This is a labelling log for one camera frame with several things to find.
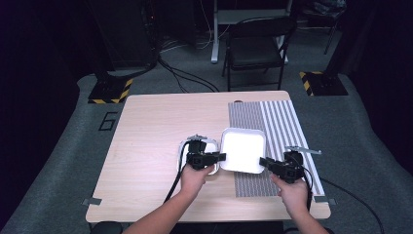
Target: person's right hand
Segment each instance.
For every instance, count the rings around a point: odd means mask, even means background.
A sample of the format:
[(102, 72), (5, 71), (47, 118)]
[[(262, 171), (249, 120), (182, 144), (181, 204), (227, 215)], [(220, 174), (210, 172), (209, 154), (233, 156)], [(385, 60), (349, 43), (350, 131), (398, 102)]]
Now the person's right hand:
[(282, 197), (286, 210), (294, 218), (296, 215), (307, 213), (307, 184), (299, 178), (294, 183), (286, 183), (277, 175), (271, 174), (271, 180), (280, 189), (278, 195)]
[(213, 171), (213, 168), (214, 166), (212, 165), (196, 171), (191, 165), (186, 165), (182, 171), (180, 193), (195, 199), (204, 183), (206, 183), (206, 176)]

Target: person's left arm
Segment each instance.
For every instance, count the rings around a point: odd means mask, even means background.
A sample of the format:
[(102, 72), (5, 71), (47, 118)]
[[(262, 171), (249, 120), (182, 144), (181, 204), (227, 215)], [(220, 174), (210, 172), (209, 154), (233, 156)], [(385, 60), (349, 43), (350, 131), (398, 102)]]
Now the person's left arm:
[(195, 171), (191, 166), (186, 166), (182, 172), (181, 190), (161, 207), (147, 214), (133, 225), (124, 234), (137, 233), (170, 233), (188, 207), (198, 196), (205, 177), (212, 172), (213, 166)]

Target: gray striped cloth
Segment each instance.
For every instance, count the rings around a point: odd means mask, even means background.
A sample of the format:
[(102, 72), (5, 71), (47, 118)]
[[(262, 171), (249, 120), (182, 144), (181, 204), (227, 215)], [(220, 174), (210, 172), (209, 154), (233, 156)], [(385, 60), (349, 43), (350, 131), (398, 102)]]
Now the gray striped cloth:
[[(231, 128), (261, 130), (267, 138), (266, 157), (283, 161), (285, 146), (309, 148), (291, 100), (230, 102), (229, 118)], [(301, 153), (307, 178), (313, 178), (314, 195), (324, 195), (319, 175), (309, 153)], [(267, 169), (262, 174), (235, 172), (237, 197), (276, 196), (277, 187), (269, 179)]]

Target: table top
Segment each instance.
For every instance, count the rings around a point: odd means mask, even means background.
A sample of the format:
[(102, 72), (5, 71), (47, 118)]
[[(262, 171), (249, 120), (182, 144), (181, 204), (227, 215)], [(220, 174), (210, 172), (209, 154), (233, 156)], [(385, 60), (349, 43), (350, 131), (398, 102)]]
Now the table top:
[[(94, 191), (101, 203), (89, 206), (86, 220), (134, 222), (161, 206), (176, 176), (180, 142), (198, 134), (219, 143), (229, 127), (229, 102), (289, 99), (284, 91), (128, 97)], [(234, 179), (222, 169), (208, 176), (180, 221), (290, 219), (280, 197), (236, 197)], [(313, 202), (311, 214), (328, 218), (330, 208)]]

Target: forearm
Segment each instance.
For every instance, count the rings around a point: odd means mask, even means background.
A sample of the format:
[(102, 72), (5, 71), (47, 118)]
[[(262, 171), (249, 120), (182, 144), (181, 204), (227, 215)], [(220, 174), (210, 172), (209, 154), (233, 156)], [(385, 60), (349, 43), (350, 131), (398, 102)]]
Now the forearm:
[(170, 233), (194, 199), (193, 196), (179, 192), (161, 207), (135, 222), (124, 234)]
[(302, 234), (328, 234), (328, 232), (308, 212), (293, 214), (292, 219)]

